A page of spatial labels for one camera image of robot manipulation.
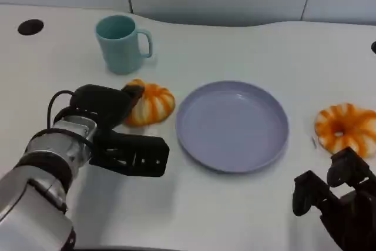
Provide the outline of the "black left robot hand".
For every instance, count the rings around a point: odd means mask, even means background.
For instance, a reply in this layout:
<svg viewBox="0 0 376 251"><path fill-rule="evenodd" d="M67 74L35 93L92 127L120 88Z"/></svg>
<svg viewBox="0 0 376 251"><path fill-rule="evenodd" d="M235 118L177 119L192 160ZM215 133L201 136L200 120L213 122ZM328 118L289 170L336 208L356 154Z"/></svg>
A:
<svg viewBox="0 0 376 251"><path fill-rule="evenodd" d="M130 115L144 91L145 88L138 85L113 89L88 84L74 91L69 109L78 115L86 115L101 128L112 129Z"/></svg>

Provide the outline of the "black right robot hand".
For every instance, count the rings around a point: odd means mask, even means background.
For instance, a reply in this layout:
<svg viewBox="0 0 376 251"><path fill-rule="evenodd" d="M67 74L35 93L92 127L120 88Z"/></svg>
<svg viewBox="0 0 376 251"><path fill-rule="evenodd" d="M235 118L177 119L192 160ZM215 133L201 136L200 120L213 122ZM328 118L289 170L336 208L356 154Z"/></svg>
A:
<svg viewBox="0 0 376 251"><path fill-rule="evenodd" d="M341 250L375 250L375 175L352 148L332 155L326 181L308 170L294 184L296 216L315 206Z"/></svg>

